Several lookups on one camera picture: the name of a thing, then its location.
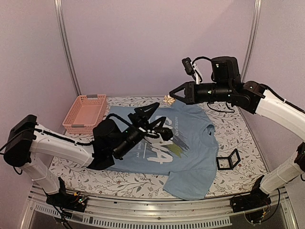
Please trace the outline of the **silver brooch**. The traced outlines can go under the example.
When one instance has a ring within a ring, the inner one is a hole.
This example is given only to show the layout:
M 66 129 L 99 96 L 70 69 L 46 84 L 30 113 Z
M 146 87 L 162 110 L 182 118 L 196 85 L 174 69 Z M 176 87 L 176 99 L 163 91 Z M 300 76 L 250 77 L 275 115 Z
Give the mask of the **silver brooch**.
M 164 99 L 163 99 L 163 102 L 168 104 L 169 106 L 173 105 L 175 101 L 176 101 L 176 99 L 170 97 L 169 95 L 165 95 Z

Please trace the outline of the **light blue printed t-shirt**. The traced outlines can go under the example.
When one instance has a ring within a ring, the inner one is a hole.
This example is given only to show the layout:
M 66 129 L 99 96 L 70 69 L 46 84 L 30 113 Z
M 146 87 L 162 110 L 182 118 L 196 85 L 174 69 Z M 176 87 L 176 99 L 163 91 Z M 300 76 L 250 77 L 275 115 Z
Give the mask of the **light blue printed t-shirt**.
M 184 200 L 202 199 L 217 171 L 215 127 L 198 105 L 176 101 L 170 107 L 159 107 L 150 120 L 163 116 L 173 137 L 156 144 L 142 140 L 109 170 L 168 176 L 163 186 L 166 192 Z

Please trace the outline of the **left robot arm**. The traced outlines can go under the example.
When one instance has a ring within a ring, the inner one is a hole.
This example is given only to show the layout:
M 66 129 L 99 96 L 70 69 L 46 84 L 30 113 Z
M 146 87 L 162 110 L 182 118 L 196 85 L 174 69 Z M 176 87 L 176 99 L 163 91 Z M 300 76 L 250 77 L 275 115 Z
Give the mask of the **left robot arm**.
M 38 124 L 37 117 L 30 114 L 11 129 L 0 151 L 8 165 L 22 169 L 52 195 L 60 207 L 67 207 L 71 197 L 65 192 L 64 182 L 55 177 L 36 154 L 64 158 L 88 169 L 105 170 L 113 166 L 116 159 L 122 160 L 142 139 L 153 144 L 173 137 L 172 130 L 164 127 L 164 116 L 149 121 L 159 105 L 136 107 L 128 114 L 128 121 L 117 114 L 108 114 L 93 129 L 94 139 L 89 143 L 55 133 Z

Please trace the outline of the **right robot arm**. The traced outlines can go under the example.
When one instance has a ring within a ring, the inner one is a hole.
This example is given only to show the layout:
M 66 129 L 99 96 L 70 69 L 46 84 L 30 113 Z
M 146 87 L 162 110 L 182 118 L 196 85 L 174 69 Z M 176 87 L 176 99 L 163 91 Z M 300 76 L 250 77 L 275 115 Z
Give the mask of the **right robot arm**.
M 211 83 L 203 83 L 195 61 L 206 59 L 212 65 Z M 193 80 L 185 82 L 169 92 L 169 96 L 185 104 L 228 102 L 245 111 L 266 117 L 299 138 L 305 138 L 305 112 L 280 97 L 269 86 L 255 81 L 241 81 L 238 62 L 235 57 L 197 57 L 182 59 L 182 64 Z M 257 179 L 251 194 L 246 198 L 250 208 L 258 207 L 265 196 L 289 183 L 305 172 L 305 144 L 301 143 L 296 152 L 272 172 Z

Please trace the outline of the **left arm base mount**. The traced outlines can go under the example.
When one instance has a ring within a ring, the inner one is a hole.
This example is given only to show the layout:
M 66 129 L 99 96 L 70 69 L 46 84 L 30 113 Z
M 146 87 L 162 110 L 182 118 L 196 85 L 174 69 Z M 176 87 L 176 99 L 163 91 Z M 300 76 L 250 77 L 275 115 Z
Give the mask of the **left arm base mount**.
M 85 195 L 81 195 L 80 192 L 69 194 L 66 192 L 64 181 L 59 177 L 59 192 L 56 194 L 46 193 L 46 203 L 68 210 L 77 212 L 85 212 L 88 198 Z

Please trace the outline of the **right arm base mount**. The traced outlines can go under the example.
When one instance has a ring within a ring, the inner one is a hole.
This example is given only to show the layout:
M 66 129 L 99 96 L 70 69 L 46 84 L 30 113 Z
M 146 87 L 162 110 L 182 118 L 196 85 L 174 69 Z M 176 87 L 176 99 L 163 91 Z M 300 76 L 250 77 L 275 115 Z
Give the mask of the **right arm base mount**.
M 271 204 L 269 194 L 265 194 L 260 189 L 260 182 L 264 175 L 260 176 L 254 183 L 249 194 L 246 195 L 235 195 L 230 199 L 230 206 L 233 212 L 241 212 L 259 208 Z

